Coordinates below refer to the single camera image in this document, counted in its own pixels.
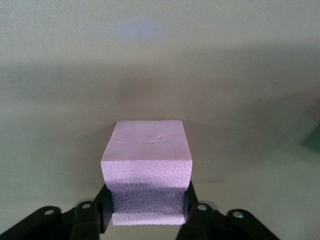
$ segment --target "white wall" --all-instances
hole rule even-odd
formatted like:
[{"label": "white wall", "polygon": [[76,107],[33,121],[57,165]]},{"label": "white wall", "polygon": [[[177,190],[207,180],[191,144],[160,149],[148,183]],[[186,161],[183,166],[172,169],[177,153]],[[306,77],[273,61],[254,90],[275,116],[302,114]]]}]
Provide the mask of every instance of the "white wall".
[{"label": "white wall", "polygon": [[318,0],[1,1],[0,232],[93,197],[116,121],[181,119],[200,198],[317,239],[319,133],[302,142],[320,121],[319,13]]}]

